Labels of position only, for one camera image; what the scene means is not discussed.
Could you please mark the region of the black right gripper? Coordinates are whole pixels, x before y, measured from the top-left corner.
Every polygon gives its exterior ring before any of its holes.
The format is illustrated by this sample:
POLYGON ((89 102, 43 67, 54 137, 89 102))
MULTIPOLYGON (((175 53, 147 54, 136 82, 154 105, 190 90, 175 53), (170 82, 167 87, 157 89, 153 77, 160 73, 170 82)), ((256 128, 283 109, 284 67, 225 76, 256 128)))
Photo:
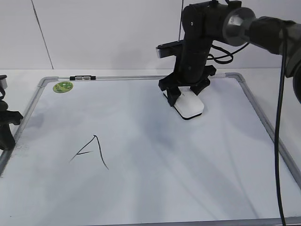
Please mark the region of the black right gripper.
POLYGON ((184 37, 182 52, 176 56, 173 72, 158 83, 161 91, 166 90, 166 97, 170 106, 174 106, 181 96, 178 87, 191 86, 190 90, 198 96, 210 85, 210 81, 202 80, 205 79, 203 71, 212 43, 213 39, 211 38, 184 37))

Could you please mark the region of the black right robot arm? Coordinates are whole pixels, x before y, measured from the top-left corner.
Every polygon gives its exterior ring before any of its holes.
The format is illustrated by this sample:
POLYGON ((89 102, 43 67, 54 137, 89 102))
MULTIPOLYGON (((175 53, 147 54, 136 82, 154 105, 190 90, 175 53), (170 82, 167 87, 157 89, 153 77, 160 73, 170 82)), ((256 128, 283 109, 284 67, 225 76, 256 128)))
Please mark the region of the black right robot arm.
POLYGON ((213 42, 230 46, 253 44, 285 59, 285 77, 293 79, 293 90, 301 97, 301 26, 290 20, 262 16, 232 0, 221 4, 216 0, 190 4, 182 12, 184 38, 157 46, 159 58, 175 56, 173 72, 158 83, 174 106, 180 87, 190 87, 199 94, 206 88, 215 68, 206 65, 213 42))

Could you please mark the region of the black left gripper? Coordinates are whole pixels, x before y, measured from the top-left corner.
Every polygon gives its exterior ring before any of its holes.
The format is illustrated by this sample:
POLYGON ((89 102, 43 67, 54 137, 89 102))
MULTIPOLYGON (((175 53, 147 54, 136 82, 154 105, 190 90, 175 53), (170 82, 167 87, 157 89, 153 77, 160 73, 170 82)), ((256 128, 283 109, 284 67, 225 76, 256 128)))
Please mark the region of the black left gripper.
POLYGON ((0 149, 8 151, 12 150, 16 144, 9 124, 20 125, 23 116, 19 111, 8 110, 8 104, 3 100, 6 94, 3 87, 0 88, 0 93, 0 149))

